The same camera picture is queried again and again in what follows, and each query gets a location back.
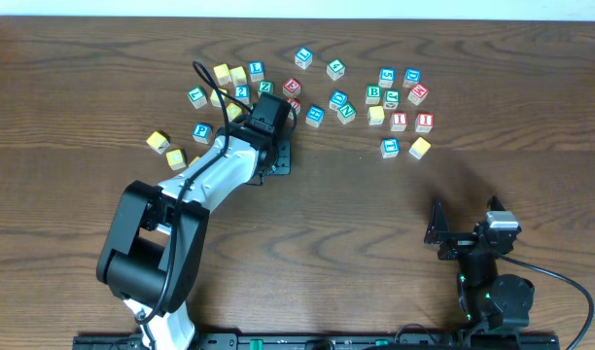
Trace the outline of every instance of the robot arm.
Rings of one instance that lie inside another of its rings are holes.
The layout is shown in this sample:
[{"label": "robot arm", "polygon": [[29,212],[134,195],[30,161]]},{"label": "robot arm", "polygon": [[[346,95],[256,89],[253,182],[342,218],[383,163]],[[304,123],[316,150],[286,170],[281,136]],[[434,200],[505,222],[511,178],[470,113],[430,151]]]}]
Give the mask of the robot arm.
[{"label": "robot arm", "polygon": [[[195,328],[185,300],[198,272],[209,215],[229,193],[255,175],[290,172],[290,145],[282,137],[290,111],[288,102],[263,94],[245,123],[233,123],[229,137],[225,129],[218,130],[211,150],[193,166],[155,187],[135,181],[122,194],[96,276],[134,314],[143,311],[148,315],[158,308],[157,316],[142,326],[145,345],[157,350],[187,349],[190,345]],[[226,141],[227,152],[208,165]],[[168,249],[141,237],[139,231],[170,234],[179,192],[185,180],[200,169],[182,199],[172,278],[165,299],[157,305],[167,277]]]}]

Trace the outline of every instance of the white wall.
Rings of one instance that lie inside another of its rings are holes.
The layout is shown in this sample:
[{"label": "white wall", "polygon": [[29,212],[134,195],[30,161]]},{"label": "white wall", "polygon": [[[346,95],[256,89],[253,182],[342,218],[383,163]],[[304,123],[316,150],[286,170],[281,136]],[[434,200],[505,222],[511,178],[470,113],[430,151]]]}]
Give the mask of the white wall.
[{"label": "white wall", "polygon": [[0,0],[0,15],[595,21],[595,0]]}]

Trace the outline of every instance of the wooden table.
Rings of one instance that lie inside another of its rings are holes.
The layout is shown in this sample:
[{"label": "wooden table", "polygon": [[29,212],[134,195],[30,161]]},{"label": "wooden table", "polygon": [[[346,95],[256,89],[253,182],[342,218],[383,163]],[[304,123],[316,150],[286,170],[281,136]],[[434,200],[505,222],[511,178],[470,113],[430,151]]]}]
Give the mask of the wooden table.
[{"label": "wooden table", "polygon": [[[293,62],[314,52],[305,71]],[[327,62],[340,57],[337,82]],[[156,129],[188,158],[197,122],[187,91],[209,68],[262,60],[276,93],[303,84],[292,174],[241,187],[213,213],[189,298],[198,325],[245,333],[394,332],[464,321],[455,262],[423,245],[431,198],[472,229],[500,196],[523,232],[512,257],[575,278],[595,297],[595,24],[483,21],[0,17],[0,349],[70,348],[78,333],[135,331],[95,266],[126,185],[175,175],[148,148]],[[432,149],[369,127],[365,87],[398,71],[401,110],[432,112]],[[420,108],[401,74],[423,70]],[[358,117],[328,108],[336,89]],[[305,110],[327,114],[320,128]],[[402,153],[382,159],[384,137]],[[565,347],[587,306],[572,287],[499,263],[536,286],[530,330]],[[582,348],[595,348],[595,319]]]}]

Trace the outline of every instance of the wooden block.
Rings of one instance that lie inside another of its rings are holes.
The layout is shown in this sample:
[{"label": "wooden block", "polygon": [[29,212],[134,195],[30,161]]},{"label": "wooden block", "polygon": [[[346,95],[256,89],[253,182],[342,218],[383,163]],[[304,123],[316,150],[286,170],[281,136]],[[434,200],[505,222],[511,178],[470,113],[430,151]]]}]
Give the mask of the wooden block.
[{"label": "wooden block", "polygon": [[421,81],[421,71],[418,69],[407,68],[403,77],[403,87],[412,88]]},{"label": "wooden block", "polygon": [[250,87],[247,85],[235,88],[235,98],[243,104],[250,103]]},{"label": "wooden block", "polygon": [[241,116],[241,108],[234,103],[227,105],[228,121],[232,122],[235,118]]},{"label": "wooden block", "polygon": [[183,155],[183,151],[170,151],[165,154],[165,156],[168,158],[168,165],[170,165],[172,170],[179,170],[185,167],[185,156]]},{"label": "wooden block", "polygon": [[347,95],[341,91],[335,91],[330,98],[330,109],[338,111],[345,103],[347,103]]},{"label": "wooden block", "polygon": [[216,78],[218,79],[218,85],[226,85],[232,81],[230,77],[230,71],[226,64],[220,64],[219,66],[213,67],[213,71],[216,72]]},{"label": "wooden block", "polygon": [[261,94],[267,92],[267,93],[274,93],[274,83],[273,82],[268,82],[268,81],[261,81],[259,83],[259,97],[261,97]]},{"label": "wooden block", "polygon": [[[224,88],[220,88],[220,91],[223,93],[228,93],[228,91]],[[211,98],[209,98],[211,100],[211,104],[214,107],[222,107],[222,105],[220,104],[220,98],[218,98],[218,94],[216,93],[215,90],[213,90],[213,92],[211,92]],[[222,99],[224,100],[225,103],[227,103],[227,98],[222,96]]]},{"label": "wooden block", "polygon": [[204,123],[197,123],[193,129],[192,136],[195,142],[200,142],[208,145],[211,141],[211,126]]},{"label": "wooden block", "polygon": [[196,162],[197,162],[197,161],[199,161],[199,160],[200,160],[200,157],[195,157],[195,158],[194,158],[194,159],[193,159],[193,160],[190,162],[190,164],[188,165],[188,167],[192,166],[194,163],[196,163]]},{"label": "wooden block", "polygon": [[396,138],[384,139],[379,149],[383,158],[396,157],[399,154],[399,141]]},{"label": "wooden block", "polygon": [[301,48],[296,52],[296,64],[301,69],[306,69],[313,62],[313,52],[307,48]]},{"label": "wooden block", "polygon": [[243,87],[248,85],[248,78],[246,78],[246,71],[242,66],[232,68],[230,70],[230,78],[236,87]]},{"label": "wooden block", "polygon": [[394,110],[399,106],[400,95],[397,90],[387,90],[384,93],[384,109]]},{"label": "wooden block", "polygon": [[324,110],[315,105],[310,106],[308,113],[306,113],[306,123],[311,126],[319,127],[323,119]]},{"label": "wooden block", "polygon": [[410,95],[407,97],[407,99],[418,106],[421,104],[421,102],[423,102],[423,100],[425,100],[425,97],[427,97],[429,92],[430,91],[426,87],[423,87],[421,84],[417,84],[416,87],[410,91]]},{"label": "wooden block", "polygon": [[282,92],[289,98],[296,98],[301,92],[301,84],[294,78],[289,78],[287,83],[282,86]]},{"label": "wooden block", "polygon": [[407,127],[406,113],[393,113],[391,116],[391,131],[404,131]]},{"label": "wooden block", "polygon": [[149,146],[160,155],[163,153],[163,151],[168,149],[168,146],[170,146],[168,138],[160,131],[153,132],[146,140],[146,143],[149,144]]},{"label": "wooden block", "polygon": [[342,77],[345,74],[345,64],[340,59],[335,59],[334,61],[328,63],[328,68],[326,72],[334,81],[338,78]]},{"label": "wooden block", "polygon": [[395,69],[382,68],[379,71],[379,82],[377,83],[381,88],[392,88],[395,81]]},{"label": "wooden block", "polygon": [[434,115],[429,113],[419,113],[416,117],[414,129],[416,132],[430,132],[434,126]]},{"label": "wooden block", "polygon": [[384,123],[384,108],[382,106],[368,107],[367,119],[369,125]]},{"label": "wooden block", "polygon": [[382,96],[382,88],[379,86],[367,87],[367,104],[378,104]]},{"label": "wooden block", "polygon": [[336,112],[336,116],[343,125],[356,119],[356,109],[351,103],[347,102]]},{"label": "wooden block", "polygon": [[[289,102],[296,110],[296,116],[299,115],[299,111],[301,109],[301,105],[299,104],[299,101],[297,101],[296,99],[293,99],[293,98],[287,98],[287,102]],[[291,111],[290,111],[289,119],[292,120],[293,118],[294,118],[294,114],[291,113]]]},{"label": "wooden block", "polygon": [[260,82],[265,79],[264,67],[262,62],[251,62],[248,64],[250,70],[250,81]]},{"label": "wooden block", "polygon": [[188,92],[188,97],[195,109],[207,104],[207,97],[204,95],[204,91],[200,87],[194,87],[192,91]]},{"label": "wooden block", "polygon": [[420,159],[427,153],[427,151],[429,151],[431,147],[432,144],[427,142],[426,139],[419,137],[418,140],[412,144],[412,147],[410,147],[409,153],[415,158]]}]

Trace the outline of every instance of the letter on block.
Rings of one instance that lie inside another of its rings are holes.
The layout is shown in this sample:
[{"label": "letter on block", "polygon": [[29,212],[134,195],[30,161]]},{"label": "letter on block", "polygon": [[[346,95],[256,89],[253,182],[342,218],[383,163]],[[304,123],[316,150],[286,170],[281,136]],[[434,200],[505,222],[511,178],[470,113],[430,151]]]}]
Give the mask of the letter on block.
[{"label": "letter on block", "polygon": [[343,125],[353,121],[356,119],[356,109],[352,106],[351,103],[347,102],[341,108],[338,109],[336,112],[336,116],[340,120]]},{"label": "letter on block", "polygon": [[407,127],[407,115],[405,113],[393,113],[391,116],[391,131],[404,131]]},{"label": "letter on block", "polygon": [[188,97],[195,109],[198,109],[207,104],[207,98],[204,95],[202,88],[195,87],[192,91],[188,92]]},{"label": "letter on block", "polygon": [[324,110],[317,106],[310,106],[308,113],[306,113],[306,123],[319,127],[321,121],[324,119]]},{"label": "letter on block", "polygon": [[342,77],[345,74],[345,64],[340,59],[335,59],[334,61],[328,63],[328,68],[326,72],[334,81],[338,78]]},{"label": "letter on block", "polygon": [[208,145],[211,141],[211,126],[201,122],[196,124],[192,132],[193,140]]},{"label": "letter on block", "polygon": [[228,70],[228,66],[226,64],[220,64],[217,67],[213,67],[213,70],[216,72],[216,78],[218,78],[219,85],[226,85],[232,81],[230,77],[230,71]]},{"label": "letter on block", "polygon": [[297,80],[289,78],[287,83],[282,86],[282,92],[287,97],[296,98],[301,92],[301,84]]},{"label": "letter on block", "polygon": [[168,146],[170,146],[170,142],[168,142],[167,137],[165,137],[160,131],[153,132],[146,140],[146,143],[149,144],[149,146],[160,155],[163,153],[163,151],[168,149]]},{"label": "letter on block", "polygon": [[[227,93],[227,90],[224,88],[220,88],[220,91],[223,93]],[[215,90],[213,90],[213,92],[211,92],[211,98],[209,98],[211,100],[211,104],[214,107],[222,107],[222,105],[220,104],[220,98],[218,98],[218,94],[216,93]],[[227,102],[227,98],[222,96],[222,99],[224,100],[224,102]]]},{"label": "letter on block", "polygon": [[384,108],[382,106],[368,107],[367,119],[369,125],[380,125],[384,123]]},{"label": "letter on block", "polygon": [[367,87],[367,104],[378,104],[382,96],[382,88],[379,86]]},{"label": "letter on block", "polygon": [[434,115],[427,113],[419,113],[416,117],[416,124],[414,129],[416,132],[430,132],[434,126]]},{"label": "letter on block", "polygon": [[301,69],[306,69],[313,62],[313,52],[307,48],[301,48],[296,52],[296,64]]},{"label": "letter on block", "polygon": [[382,68],[379,71],[379,83],[382,88],[391,88],[395,81],[395,69],[393,68]]},{"label": "letter on block", "polygon": [[248,78],[246,78],[246,71],[243,70],[242,66],[232,68],[230,70],[230,78],[232,79],[232,83],[235,84],[236,87],[242,87],[248,85]]},{"label": "letter on block", "polygon": [[259,97],[261,97],[261,94],[267,92],[267,93],[274,93],[274,83],[273,82],[268,82],[268,81],[261,81],[259,83]]},{"label": "letter on block", "polygon": [[396,109],[399,106],[400,95],[397,90],[387,90],[384,93],[384,109]]},{"label": "letter on block", "polygon": [[379,149],[383,158],[396,157],[399,154],[399,142],[394,138],[384,139]]},{"label": "letter on block", "polygon": [[347,95],[341,91],[335,91],[330,98],[330,109],[338,111],[338,109],[347,102]]},{"label": "letter on block", "polygon": [[427,142],[426,139],[419,137],[418,140],[414,142],[412,147],[410,147],[409,152],[415,158],[420,159],[427,153],[427,151],[429,151],[430,147],[432,147],[432,144]]},{"label": "letter on block", "polygon": [[421,102],[423,102],[423,100],[425,100],[425,97],[427,97],[429,92],[430,91],[426,87],[423,87],[421,84],[417,84],[416,87],[410,91],[410,95],[407,97],[407,99],[418,106],[421,104]]},{"label": "letter on block", "polygon": [[[296,116],[299,114],[299,110],[301,108],[301,105],[299,104],[299,101],[297,101],[296,99],[293,98],[287,98],[287,102],[289,102],[294,109],[296,110]],[[292,120],[294,118],[294,114],[291,113],[291,111],[289,111],[289,119]]]},{"label": "letter on block", "polygon": [[421,81],[421,71],[418,69],[407,68],[405,77],[403,77],[403,87],[412,88]]},{"label": "letter on block", "polygon": [[236,87],[235,88],[235,98],[239,101],[239,102],[243,102],[243,104],[249,104],[250,103],[250,87],[246,86],[241,86],[241,87]]},{"label": "letter on block", "polygon": [[252,62],[248,64],[248,68],[250,70],[250,80],[252,83],[260,82],[261,80],[265,79],[262,62]]},{"label": "letter on block", "polygon": [[179,170],[185,167],[185,156],[181,150],[170,151],[165,156],[168,158],[168,165],[172,170]]}]

